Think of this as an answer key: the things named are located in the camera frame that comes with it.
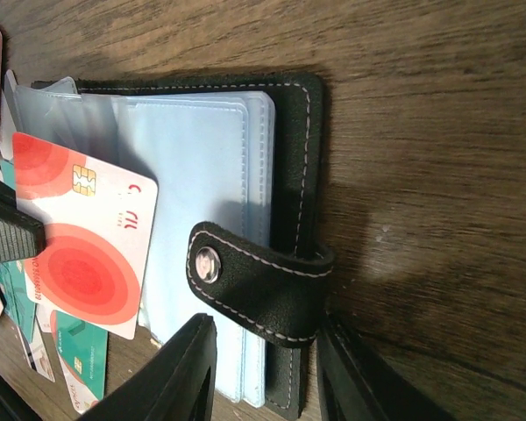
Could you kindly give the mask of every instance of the wooden table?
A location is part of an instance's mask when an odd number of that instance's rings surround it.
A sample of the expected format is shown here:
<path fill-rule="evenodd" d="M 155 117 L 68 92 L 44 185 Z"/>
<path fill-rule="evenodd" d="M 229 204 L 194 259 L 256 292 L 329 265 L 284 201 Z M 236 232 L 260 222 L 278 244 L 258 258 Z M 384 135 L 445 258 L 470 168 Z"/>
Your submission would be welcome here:
<path fill-rule="evenodd" d="M 526 420 L 526 0 L 0 0 L 22 83 L 303 68 L 331 90 L 331 307 L 458 419 Z M 107 390 L 155 352 L 110 338 Z M 75 416 L 3 318 L 0 373 Z M 216 420 L 276 420 L 217 398 Z M 303 419 L 319 419 L 314 376 Z"/>

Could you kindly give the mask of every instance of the silver button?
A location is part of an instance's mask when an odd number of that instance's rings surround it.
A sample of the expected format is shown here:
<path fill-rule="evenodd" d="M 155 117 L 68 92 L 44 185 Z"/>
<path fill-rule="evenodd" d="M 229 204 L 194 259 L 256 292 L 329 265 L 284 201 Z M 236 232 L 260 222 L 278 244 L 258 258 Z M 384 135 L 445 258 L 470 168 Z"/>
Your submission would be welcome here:
<path fill-rule="evenodd" d="M 196 254 L 195 268 L 199 278 L 207 283 L 213 283 L 220 275 L 220 258 L 211 247 L 203 247 Z"/>

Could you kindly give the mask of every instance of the card chip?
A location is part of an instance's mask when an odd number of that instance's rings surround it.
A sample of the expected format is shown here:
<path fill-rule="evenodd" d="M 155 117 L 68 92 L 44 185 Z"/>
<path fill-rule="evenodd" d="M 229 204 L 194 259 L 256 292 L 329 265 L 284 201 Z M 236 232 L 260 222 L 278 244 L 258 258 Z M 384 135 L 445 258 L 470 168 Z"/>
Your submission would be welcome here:
<path fill-rule="evenodd" d="M 74 165 L 72 190 L 84 196 L 95 196 L 96 171 Z"/>
<path fill-rule="evenodd" d="M 82 374 L 82 362 L 78 360 L 78 357 L 74 357 L 74 368 L 79 374 Z"/>

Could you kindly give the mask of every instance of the brown wooden surface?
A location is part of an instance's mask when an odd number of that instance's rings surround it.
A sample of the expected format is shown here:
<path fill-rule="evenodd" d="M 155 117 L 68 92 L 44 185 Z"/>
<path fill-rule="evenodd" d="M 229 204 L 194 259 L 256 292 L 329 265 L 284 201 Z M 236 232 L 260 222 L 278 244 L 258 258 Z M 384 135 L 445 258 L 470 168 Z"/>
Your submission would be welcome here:
<path fill-rule="evenodd" d="M 458 419 L 526 420 L 526 0 L 0 0 L 0 24 L 22 83 L 323 76 L 331 307 Z M 0 373 L 45 419 L 74 417 L 58 362 L 56 384 L 33 374 L 14 335 L 3 320 Z M 111 337 L 108 390 L 153 352 L 142 329 Z M 214 414 L 278 419 L 222 398 Z"/>

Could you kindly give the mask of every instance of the metal snap button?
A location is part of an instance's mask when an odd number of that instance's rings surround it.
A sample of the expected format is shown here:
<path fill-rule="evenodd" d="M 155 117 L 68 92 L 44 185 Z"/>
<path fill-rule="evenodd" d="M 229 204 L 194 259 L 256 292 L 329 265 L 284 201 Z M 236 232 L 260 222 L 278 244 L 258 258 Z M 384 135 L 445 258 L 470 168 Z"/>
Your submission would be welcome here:
<path fill-rule="evenodd" d="M 221 267 L 218 253 L 212 247 L 203 247 L 196 253 L 195 269 L 203 282 L 215 282 Z"/>

